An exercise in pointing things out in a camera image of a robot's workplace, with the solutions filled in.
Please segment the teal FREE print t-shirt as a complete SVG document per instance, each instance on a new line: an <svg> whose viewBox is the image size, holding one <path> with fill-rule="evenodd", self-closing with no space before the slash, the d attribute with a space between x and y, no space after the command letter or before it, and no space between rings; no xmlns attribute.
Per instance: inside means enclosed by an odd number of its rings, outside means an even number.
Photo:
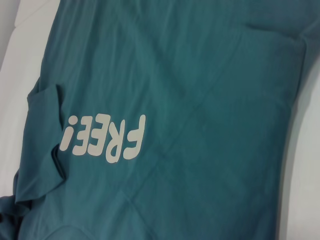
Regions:
<svg viewBox="0 0 320 240"><path fill-rule="evenodd" d="M318 0L61 0L0 240L272 240Z"/></svg>

